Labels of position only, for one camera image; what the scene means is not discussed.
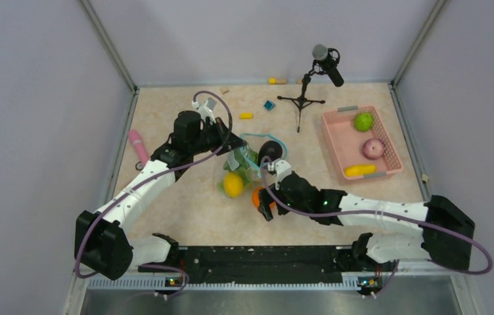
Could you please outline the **orange tangerine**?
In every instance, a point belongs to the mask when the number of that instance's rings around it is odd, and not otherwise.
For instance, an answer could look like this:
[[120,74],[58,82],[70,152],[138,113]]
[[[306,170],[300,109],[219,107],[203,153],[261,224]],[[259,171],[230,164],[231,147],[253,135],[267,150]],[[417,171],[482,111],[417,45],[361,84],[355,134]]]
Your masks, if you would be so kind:
[[256,209],[262,213],[264,209],[274,209],[276,203],[274,199],[269,195],[268,191],[264,187],[258,187],[252,193],[252,203]]

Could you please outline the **dark purple eggplant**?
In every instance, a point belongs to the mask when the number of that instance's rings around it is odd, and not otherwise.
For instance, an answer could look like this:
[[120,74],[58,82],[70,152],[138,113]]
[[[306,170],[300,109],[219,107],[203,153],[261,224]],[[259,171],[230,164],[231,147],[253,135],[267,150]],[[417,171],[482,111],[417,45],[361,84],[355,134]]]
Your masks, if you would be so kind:
[[283,158],[284,154],[284,148],[279,142],[268,140],[262,144],[258,151],[258,166],[262,166],[264,157],[268,157],[270,161],[275,161]]

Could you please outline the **green lettuce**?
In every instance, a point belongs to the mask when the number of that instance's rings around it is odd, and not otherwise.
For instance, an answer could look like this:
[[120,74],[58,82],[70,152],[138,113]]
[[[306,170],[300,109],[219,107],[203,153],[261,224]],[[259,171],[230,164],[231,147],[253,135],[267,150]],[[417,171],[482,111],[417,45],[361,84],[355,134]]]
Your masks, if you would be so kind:
[[238,148],[228,153],[226,160],[226,170],[238,172],[250,180],[260,178],[259,167],[256,164],[258,154],[249,146]]

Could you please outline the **clear zip top bag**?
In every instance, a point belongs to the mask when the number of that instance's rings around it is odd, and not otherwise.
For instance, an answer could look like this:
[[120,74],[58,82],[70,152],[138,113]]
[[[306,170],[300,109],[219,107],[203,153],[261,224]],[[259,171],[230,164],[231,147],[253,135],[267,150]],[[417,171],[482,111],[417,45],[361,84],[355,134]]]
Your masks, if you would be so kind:
[[[261,171],[259,167],[259,153],[262,152],[262,146],[267,144],[278,144],[282,149],[282,159],[288,157],[288,148],[286,144],[270,133],[242,133],[240,138],[246,142],[246,145],[234,149],[232,152],[224,154],[225,159],[221,158],[223,165],[215,166],[214,183],[216,188],[229,198],[235,198],[243,192],[251,189],[254,184],[261,182]],[[225,178],[229,173],[236,174],[242,180],[242,190],[237,195],[230,196],[225,190]]]

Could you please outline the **yellow lemon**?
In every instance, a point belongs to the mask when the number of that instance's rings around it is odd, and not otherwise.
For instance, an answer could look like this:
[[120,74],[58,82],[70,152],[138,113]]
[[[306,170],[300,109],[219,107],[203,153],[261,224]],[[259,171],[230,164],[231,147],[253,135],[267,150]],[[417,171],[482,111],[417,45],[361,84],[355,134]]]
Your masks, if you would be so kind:
[[223,179],[223,190],[230,198],[236,198],[243,193],[244,183],[237,173],[228,172]]

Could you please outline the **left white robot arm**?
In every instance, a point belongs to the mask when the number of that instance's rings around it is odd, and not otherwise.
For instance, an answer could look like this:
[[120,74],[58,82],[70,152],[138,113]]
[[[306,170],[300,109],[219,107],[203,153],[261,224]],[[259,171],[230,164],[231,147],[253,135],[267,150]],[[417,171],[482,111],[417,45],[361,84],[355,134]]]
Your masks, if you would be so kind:
[[75,267],[84,264],[94,274],[117,280],[134,262],[136,249],[126,233],[148,206],[197,162],[241,148],[246,141],[235,135],[221,118],[198,112],[180,112],[168,140],[157,148],[143,169],[113,200],[76,219]]

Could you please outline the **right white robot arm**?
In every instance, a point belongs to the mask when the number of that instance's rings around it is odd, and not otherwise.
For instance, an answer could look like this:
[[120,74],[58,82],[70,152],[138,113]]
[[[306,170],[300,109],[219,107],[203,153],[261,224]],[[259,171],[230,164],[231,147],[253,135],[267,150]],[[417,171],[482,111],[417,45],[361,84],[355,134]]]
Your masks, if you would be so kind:
[[449,270],[468,272],[474,221],[451,200],[433,195],[429,201],[396,203],[319,189],[292,173],[258,191],[258,211],[267,221],[271,207],[279,215],[292,210],[319,224],[367,226],[385,234],[365,232],[352,245],[361,270],[394,260],[427,260]]

